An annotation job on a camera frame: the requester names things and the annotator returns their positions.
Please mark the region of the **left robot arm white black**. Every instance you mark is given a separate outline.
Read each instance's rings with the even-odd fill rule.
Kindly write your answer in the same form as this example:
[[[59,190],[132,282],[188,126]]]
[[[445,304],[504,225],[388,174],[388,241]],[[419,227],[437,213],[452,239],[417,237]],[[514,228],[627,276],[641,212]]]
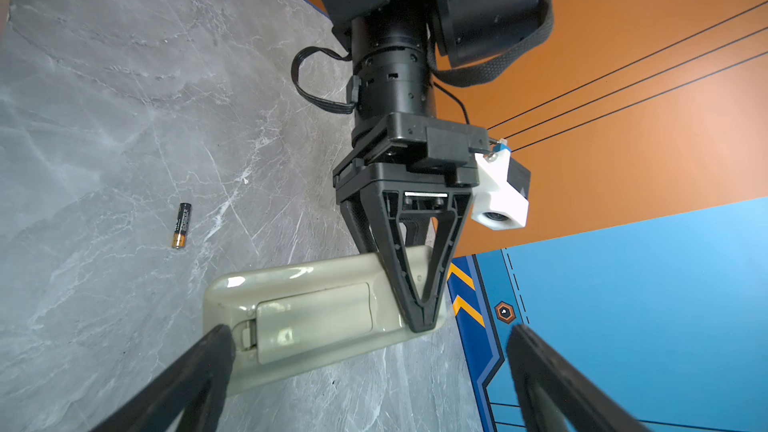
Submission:
[[[383,262],[401,316],[433,329],[466,222],[486,129],[441,120],[434,94],[497,79],[554,27],[552,0],[321,0],[352,66],[342,102],[309,95],[355,121],[335,168],[342,216],[363,253]]]

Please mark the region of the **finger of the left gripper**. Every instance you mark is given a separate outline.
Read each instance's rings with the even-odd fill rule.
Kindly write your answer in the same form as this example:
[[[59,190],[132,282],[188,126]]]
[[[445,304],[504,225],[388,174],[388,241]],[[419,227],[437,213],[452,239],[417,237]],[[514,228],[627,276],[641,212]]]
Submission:
[[[358,193],[346,198],[340,204],[342,217],[360,254],[380,253],[371,222],[361,199],[361,197],[374,199],[371,205],[375,205],[375,210],[381,212],[383,207],[380,196],[381,194],[376,191]]]
[[[414,333],[437,326],[449,262],[472,194],[379,190],[376,242],[400,314]]]

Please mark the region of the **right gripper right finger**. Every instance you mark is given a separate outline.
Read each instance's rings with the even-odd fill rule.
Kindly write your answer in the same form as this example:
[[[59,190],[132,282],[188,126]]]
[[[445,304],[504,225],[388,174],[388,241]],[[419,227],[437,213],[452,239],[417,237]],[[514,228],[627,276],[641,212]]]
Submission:
[[[528,431],[646,431],[526,325],[507,342],[515,391]]]

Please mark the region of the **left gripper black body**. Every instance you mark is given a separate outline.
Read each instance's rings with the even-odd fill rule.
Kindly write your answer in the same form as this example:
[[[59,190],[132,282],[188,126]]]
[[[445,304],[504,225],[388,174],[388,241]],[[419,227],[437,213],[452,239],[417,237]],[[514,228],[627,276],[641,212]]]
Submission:
[[[485,129],[405,113],[390,113],[353,142],[333,170],[338,203],[383,181],[385,190],[443,192],[479,184],[478,154],[490,151]]]

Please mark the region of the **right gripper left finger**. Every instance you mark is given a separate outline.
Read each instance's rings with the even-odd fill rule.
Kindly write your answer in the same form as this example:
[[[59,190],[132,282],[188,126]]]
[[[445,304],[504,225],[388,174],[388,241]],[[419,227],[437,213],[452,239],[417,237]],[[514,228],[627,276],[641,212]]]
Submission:
[[[235,345],[231,329],[219,324],[96,431],[215,431],[226,401]]]

